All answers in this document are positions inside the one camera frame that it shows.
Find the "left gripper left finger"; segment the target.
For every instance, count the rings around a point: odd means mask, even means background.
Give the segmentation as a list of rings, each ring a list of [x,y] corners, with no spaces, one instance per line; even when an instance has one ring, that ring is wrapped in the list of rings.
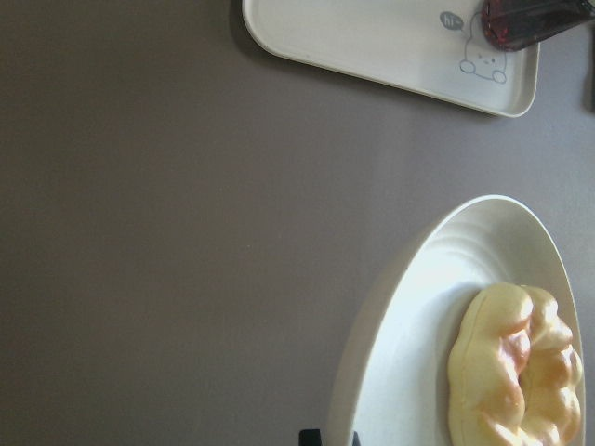
[[[319,429],[303,429],[298,433],[298,446],[322,446],[322,435]]]

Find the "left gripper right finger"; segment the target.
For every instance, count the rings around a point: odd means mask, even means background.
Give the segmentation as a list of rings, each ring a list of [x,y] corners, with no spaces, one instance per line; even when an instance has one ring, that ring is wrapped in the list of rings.
[[[351,445],[352,446],[361,446],[359,435],[356,431],[353,432]]]

